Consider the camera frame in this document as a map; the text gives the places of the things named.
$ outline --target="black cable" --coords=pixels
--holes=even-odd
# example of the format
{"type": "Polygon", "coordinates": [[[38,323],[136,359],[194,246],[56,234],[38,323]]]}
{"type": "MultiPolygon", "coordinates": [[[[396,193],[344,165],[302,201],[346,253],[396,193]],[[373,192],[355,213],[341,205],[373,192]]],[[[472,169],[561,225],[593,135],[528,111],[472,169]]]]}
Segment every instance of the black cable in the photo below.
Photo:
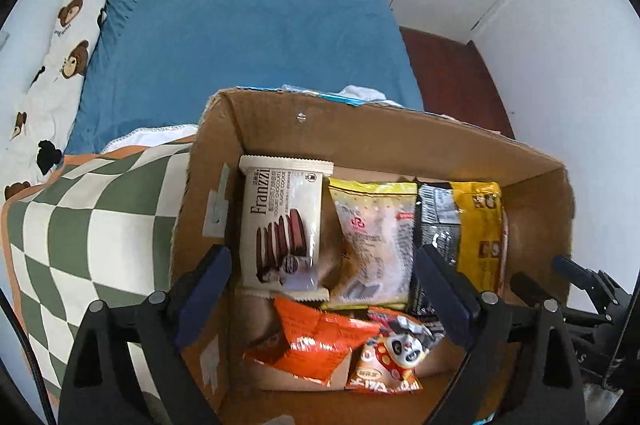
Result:
{"type": "Polygon", "coordinates": [[[15,315],[14,309],[11,307],[11,304],[7,300],[2,290],[0,290],[0,307],[2,307],[2,311],[6,315],[7,320],[9,320],[9,323],[14,329],[15,334],[18,335],[20,345],[22,346],[24,354],[27,357],[27,361],[29,362],[29,367],[31,368],[31,376],[33,376],[33,381],[36,383],[38,397],[40,398],[40,403],[42,404],[42,409],[44,410],[44,416],[47,420],[47,425],[56,425],[56,418],[55,416],[53,416],[53,409],[51,408],[51,402],[49,401],[49,394],[47,394],[47,388],[44,386],[44,379],[42,378],[42,373],[40,372],[38,360],[36,360],[36,355],[35,353],[33,353],[33,348],[31,347],[31,343],[29,342],[27,334],[24,332],[24,329],[22,329],[20,321],[15,315]]]}

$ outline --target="checkered pillow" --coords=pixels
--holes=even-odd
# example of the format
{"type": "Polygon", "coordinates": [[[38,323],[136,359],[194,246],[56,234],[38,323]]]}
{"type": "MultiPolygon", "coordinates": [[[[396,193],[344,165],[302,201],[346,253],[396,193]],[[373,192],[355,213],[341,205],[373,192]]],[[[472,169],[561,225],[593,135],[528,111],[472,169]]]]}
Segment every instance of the checkered pillow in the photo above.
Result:
{"type": "MultiPolygon", "coordinates": [[[[43,190],[8,208],[15,305],[53,396],[60,397],[91,301],[132,305],[169,288],[190,150],[191,144],[165,144],[119,160],[68,165],[43,190]]],[[[158,396],[142,349],[130,350],[142,390],[158,396]]]]}

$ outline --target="white blanket with bears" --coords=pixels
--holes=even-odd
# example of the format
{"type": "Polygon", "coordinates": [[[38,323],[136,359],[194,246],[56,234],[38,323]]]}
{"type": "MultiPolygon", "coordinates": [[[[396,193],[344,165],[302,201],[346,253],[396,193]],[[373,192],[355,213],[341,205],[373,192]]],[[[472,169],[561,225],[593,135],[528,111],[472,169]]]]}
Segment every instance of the white blanket with bears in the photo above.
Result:
{"type": "Polygon", "coordinates": [[[106,0],[63,0],[49,52],[31,87],[16,106],[11,142],[0,160],[6,199],[43,183],[62,160],[94,51],[106,0]]]}

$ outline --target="wooden floor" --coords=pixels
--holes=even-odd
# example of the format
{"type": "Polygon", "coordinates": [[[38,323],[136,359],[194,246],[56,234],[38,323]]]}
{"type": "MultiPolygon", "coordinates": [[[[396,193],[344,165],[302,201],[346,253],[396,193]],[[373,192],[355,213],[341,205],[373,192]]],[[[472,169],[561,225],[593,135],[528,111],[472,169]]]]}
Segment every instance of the wooden floor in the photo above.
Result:
{"type": "Polygon", "coordinates": [[[476,46],[401,28],[425,111],[513,138],[509,118],[476,46]]]}

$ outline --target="orange snack package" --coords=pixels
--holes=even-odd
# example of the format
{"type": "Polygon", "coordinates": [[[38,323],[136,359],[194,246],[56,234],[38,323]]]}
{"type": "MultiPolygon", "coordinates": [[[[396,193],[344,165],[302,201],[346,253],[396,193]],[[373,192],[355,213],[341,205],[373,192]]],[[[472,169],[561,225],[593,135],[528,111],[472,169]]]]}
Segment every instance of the orange snack package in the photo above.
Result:
{"type": "Polygon", "coordinates": [[[344,358],[380,331],[378,323],[321,312],[284,297],[276,297],[273,305],[282,330],[244,357],[321,385],[329,386],[344,358]]]}
{"type": "Polygon", "coordinates": [[[362,346],[345,389],[383,394],[420,391],[414,369],[442,340],[442,324],[421,323],[385,308],[369,308],[367,313],[380,323],[380,334],[362,346]]]}

